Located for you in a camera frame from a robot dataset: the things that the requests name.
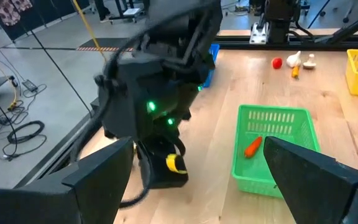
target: tomato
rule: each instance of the tomato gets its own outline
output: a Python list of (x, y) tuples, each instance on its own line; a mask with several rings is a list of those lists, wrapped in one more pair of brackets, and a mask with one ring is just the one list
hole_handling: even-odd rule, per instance
[(274, 58), (272, 60), (272, 66), (274, 69), (279, 69), (283, 65), (283, 60), (281, 58)]

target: blue box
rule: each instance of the blue box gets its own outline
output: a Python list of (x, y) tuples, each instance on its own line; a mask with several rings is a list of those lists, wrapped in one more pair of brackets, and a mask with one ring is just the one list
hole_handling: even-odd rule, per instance
[[(211, 48), (209, 49), (209, 52), (212, 54), (212, 57), (214, 58), (214, 62), (216, 62), (216, 57), (218, 56), (218, 52), (219, 52), (219, 44), (212, 44)], [(210, 70), (208, 73), (208, 78), (204, 82), (203, 88), (209, 87), (213, 76), (214, 76), (214, 70)]]

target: wooden tabletop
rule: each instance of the wooden tabletop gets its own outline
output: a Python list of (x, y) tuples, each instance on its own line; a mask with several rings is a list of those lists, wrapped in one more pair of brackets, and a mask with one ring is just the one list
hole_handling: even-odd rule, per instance
[[(303, 52), (302, 59), (309, 53)], [(114, 223), (294, 223), (282, 199), (240, 192), (231, 177), (237, 111), (243, 104), (308, 109), (322, 153), (358, 169), (358, 96), (347, 89), (347, 55), (313, 53), (316, 69), (300, 70), (296, 81), (290, 68), (274, 70), (270, 64), (274, 57), (287, 58), (294, 52), (219, 51), (211, 86), (191, 106), (191, 120), (180, 125), (189, 182), (180, 189), (151, 190), (138, 206), (120, 210)], [(110, 142), (100, 130), (82, 157)], [(141, 189), (136, 168), (124, 199)]]

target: yellow tape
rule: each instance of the yellow tape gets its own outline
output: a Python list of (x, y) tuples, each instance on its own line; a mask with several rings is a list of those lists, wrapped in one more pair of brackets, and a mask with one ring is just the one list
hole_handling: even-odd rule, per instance
[(73, 3), (74, 3), (74, 6), (77, 8), (77, 11), (78, 11), (79, 15), (81, 16), (81, 19), (84, 22), (86, 29), (88, 30), (89, 34), (91, 35), (92, 40), (96, 46), (96, 49), (100, 52), (100, 54), (104, 58), (104, 61), (107, 62), (107, 57), (103, 54), (102, 50), (100, 49), (99, 43), (96, 40), (96, 37), (94, 36), (93, 30), (92, 30), (91, 26), (88, 24), (88, 21), (85, 19), (84, 13), (82, 12), (80, 6), (78, 5), (77, 0), (73, 0)]
[(187, 171), (185, 170), (178, 170), (176, 165), (175, 165), (175, 159), (178, 155), (176, 154), (169, 154), (167, 156), (167, 158), (165, 159), (166, 163), (167, 163), (167, 167), (170, 171), (172, 172), (176, 172), (178, 174), (187, 174)]

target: concrete floor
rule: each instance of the concrete floor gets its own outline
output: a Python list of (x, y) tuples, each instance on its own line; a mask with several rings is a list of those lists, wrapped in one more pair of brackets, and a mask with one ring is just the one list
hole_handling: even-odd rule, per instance
[[(224, 0), (222, 5), (230, 2), (230, 0)], [(308, 16), (301, 17), (300, 19), (300, 23), (304, 27), (308, 26), (324, 4), (323, 0), (312, 0), (311, 2), (311, 10)], [(336, 12), (332, 12), (331, 9), (337, 4), (336, 2), (332, 1), (327, 6), (326, 11), (328, 13), (325, 17), (319, 17), (312, 28), (343, 26), (342, 17), (346, 8), (342, 7)], [(111, 1), (108, 1), (106, 6), (113, 13), (116, 12), (114, 4)], [(96, 37), (129, 37), (144, 26), (144, 21), (139, 21), (136, 24), (126, 21), (114, 21), (113, 25), (111, 25), (110, 23), (99, 23), (97, 15), (87, 14), (86, 18), (93, 28)], [(249, 29), (251, 24), (258, 19), (254, 16), (235, 16), (229, 13), (227, 17), (224, 17), (221, 29)], [(350, 23), (356, 19), (358, 19), (358, 9), (352, 13)], [(79, 16), (73, 16), (59, 22), (54, 26), (37, 32), (36, 35), (45, 47), (76, 48), (91, 38)], [(7, 36), (0, 31), (0, 47), (2, 46), (40, 47), (34, 36), (23, 37), (15, 44), (12, 44)], [(43, 134), (48, 136), (47, 142), (40, 149), (14, 159), (11, 162), (0, 161), (0, 187), (11, 188), (26, 173), (33, 169), (38, 161), (48, 154), (51, 148), (61, 141), (86, 116), (87, 110), (43, 50), (1, 49), (1, 52), (25, 79), (31, 80), (36, 85), (46, 84), (48, 86), (44, 92), (37, 96), (35, 103), (30, 107), (29, 116), (24, 121), (24, 123), (34, 120), (43, 121), (45, 123)], [(100, 53), (67, 50), (48, 50), (48, 53), (57, 62), (82, 99), (89, 105), (96, 98), (96, 85), (93, 83), (92, 77), (101, 71), (104, 63)], [(7, 63), (1, 53), (0, 60)], [(13, 75), (1, 63), (0, 67), (7, 75)], [(1, 106), (7, 108), (12, 99), (11, 86), (8, 84), (3, 85), (0, 88)], [(25, 104), (29, 103), (28, 99), (20, 99), (24, 100)], [(5, 127), (1, 131), (9, 131), (9, 127)], [(32, 149), (39, 142), (40, 139), (33, 139), (21, 144), (19, 145), (19, 152)], [(1, 148), (6, 143), (6, 139), (0, 140), (0, 153)]]

